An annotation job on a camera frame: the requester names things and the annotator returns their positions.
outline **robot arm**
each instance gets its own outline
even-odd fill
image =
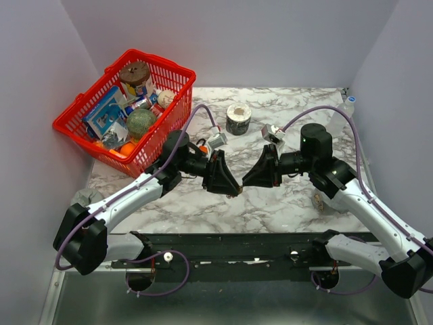
[[[344,161],[332,156],[332,137],[325,127],[315,123],[304,125],[301,129],[300,151],[297,152],[278,155],[280,139],[268,137],[273,144],[264,147],[258,162],[243,177],[243,185],[271,188],[281,184],[282,175],[308,173],[318,190],[346,207],[383,245],[383,248],[372,246],[328,230],[313,241],[311,254],[314,260],[333,259],[362,267],[382,277],[394,293],[404,298],[411,297],[433,276],[433,257],[411,240],[416,238],[432,248],[433,239],[426,239],[422,233],[398,218],[365,186],[373,196],[367,199],[355,171]],[[372,204],[372,200],[403,226],[411,234],[410,238],[385,218]]]
[[[145,238],[139,234],[109,236],[109,233],[131,213],[170,192],[180,183],[181,172],[202,177],[202,186],[208,192],[230,196],[237,196],[241,192],[242,188],[225,164],[224,152],[214,151],[207,159],[189,142],[188,134],[181,140],[168,166],[158,176],[141,185],[168,160],[180,134],[180,131],[171,132],[158,159],[127,187],[103,201],[87,207],[77,203],[66,211],[53,243],[57,251],[78,223],[93,212],[101,211],[73,235],[63,250],[62,256],[82,275],[91,273],[103,261],[136,259],[142,254],[147,245]]]

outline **orange ball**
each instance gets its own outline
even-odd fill
[[[124,156],[129,156],[134,149],[135,144],[128,142],[127,144],[124,144],[122,146],[122,148],[120,149],[120,154],[123,154]]]

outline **plastic bottle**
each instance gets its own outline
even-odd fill
[[[344,103],[341,103],[337,108],[343,110],[349,117],[352,117],[355,111],[354,103],[356,102],[355,97],[347,97]],[[346,119],[338,112],[334,112],[331,117],[331,121],[326,126],[326,131],[331,133],[332,137],[338,137],[342,135],[343,127],[347,124]]]

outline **marble countertop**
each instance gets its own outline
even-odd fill
[[[239,184],[255,164],[267,142],[260,130],[266,123],[284,126],[300,112],[318,105],[337,106],[342,102],[338,89],[311,88],[194,88],[193,105],[207,104],[216,122],[225,128],[225,111],[234,102],[243,102],[252,109],[250,128],[245,135],[226,132],[227,166]],[[326,125],[332,112],[320,110],[302,118],[287,130],[286,150],[299,149],[299,130],[305,123]],[[191,141],[209,137],[210,121],[199,111],[189,126]],[[355,147],[350,129],[334,140],[334,156],[355,166]],[[132,179],[99,161],[95,161],[90,188],[109,196],[129,184]],[[314,187],[308,176],[283,178],[279,188],[244,188],[236,198],[205,192],[202,180],[184,179],[165,197],[151,202],[120,223],[115,233],[131,230],[148,233],[223,233],[223,232],[362,232],[367,229],[350,213],[322,213],[311,201]]]

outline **metal base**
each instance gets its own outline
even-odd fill
[[[371,274],[342,271],[336,289],[364,286]],[[153,284],[152,292],[174,284]],[[53,324],[422,324],[409,300],[382,282],[355,296],[315,290],[309,282],[194,282],[173,295],[137,298],[127,294],[124,272],[66,272]]]

